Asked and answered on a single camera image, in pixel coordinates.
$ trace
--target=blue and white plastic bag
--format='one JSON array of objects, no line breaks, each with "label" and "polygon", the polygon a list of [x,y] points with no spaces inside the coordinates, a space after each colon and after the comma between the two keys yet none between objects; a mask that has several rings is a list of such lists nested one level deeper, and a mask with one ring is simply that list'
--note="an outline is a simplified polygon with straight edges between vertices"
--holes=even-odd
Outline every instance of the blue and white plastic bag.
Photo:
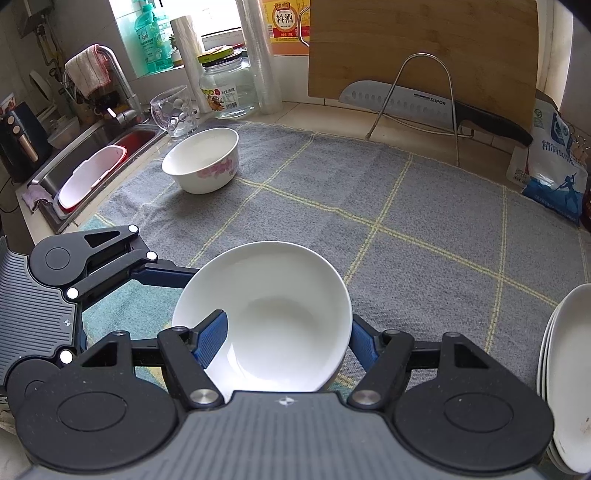
[{"label": "blue and white plastic bag", "polygon": [[551,104],[536,99],[531,135],[534,140],[529,149],[515,149],[507,178],[522,185],[526,197],[578,225],[587,169],[571,153],[568,125]]}]

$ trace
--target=countertop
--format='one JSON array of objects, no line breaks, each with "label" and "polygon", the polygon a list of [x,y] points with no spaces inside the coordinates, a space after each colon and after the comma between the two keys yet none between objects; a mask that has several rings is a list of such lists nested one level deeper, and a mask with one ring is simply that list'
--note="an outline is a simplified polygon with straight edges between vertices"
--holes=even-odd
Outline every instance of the countertop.
[{"label": "countertop", "polygon": [[[272,115],[254,115],[247,120],[265,124],[279,124],[289,128],[312,130],[348,138],[364,138],[375,120],[375,113],[358,109],[341,108],[329,105],[310,105],[306,103],[284,102],[281,112]],[[453,137],[431,135],[404,127],[384,118],[375,130],[373,141],[387,143],[414,154],[455,165],[456,153]],[[505,178],[513,149],[511,142],[500,142],[491,135],[477,132],[475,139],[460,139],[460,166],[489,180],[515,186]],[[167,135],[148,151],[138,157],[123,172],[119,173],[108,186],[81,212],[65,230],[73,232],[90,219],[109,196],[134,172],[145,167],[151,160],[162,156],[162,150],[171,141]],[[16,190],[21,212],[35,244],[45,237],[54,235],[39,210],[31,213],[22,199],[26,185]]]}]

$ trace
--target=glass mug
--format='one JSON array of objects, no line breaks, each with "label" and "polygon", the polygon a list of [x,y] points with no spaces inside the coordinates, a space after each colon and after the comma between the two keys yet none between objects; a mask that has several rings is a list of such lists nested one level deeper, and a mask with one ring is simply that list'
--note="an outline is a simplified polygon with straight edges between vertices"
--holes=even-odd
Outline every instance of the glass mug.
[{"label": "glass mug", "polygon": [[187,135],[197,127],[196,111],[187,85],[171,88],[154,97],[150,111],[158,126],[173,138]]}]

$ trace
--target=white dot marker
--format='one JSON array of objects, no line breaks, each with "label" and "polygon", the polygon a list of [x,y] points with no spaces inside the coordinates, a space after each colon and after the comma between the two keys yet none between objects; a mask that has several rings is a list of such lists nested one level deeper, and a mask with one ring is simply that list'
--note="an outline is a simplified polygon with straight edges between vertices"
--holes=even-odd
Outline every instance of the white dot marker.
[{"label": "white dot marker", "polygon": [[67,349],[64,349],[60,352],[61,363],[63,363],[64,365],[68,365],[72,363],[72,360],[74,360],[74,355],[72,354],[72,352],[70,352]]}]

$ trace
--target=pink flower pattern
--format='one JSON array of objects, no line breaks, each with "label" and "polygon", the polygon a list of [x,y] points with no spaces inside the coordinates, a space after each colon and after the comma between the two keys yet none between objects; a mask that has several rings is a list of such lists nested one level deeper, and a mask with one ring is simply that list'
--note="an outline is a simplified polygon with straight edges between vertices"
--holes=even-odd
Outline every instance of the pink flower pattern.
[{"label": "pink flower pattern", "polygon": [[197,172],[197,177],[200,179],[208,179],[209,177],[218,177],[222,173],[230,172],[230,175],[234,175],[236,167],[230,157],[224,158],[222,161],[214,163],[208,168],[204,168]]}]

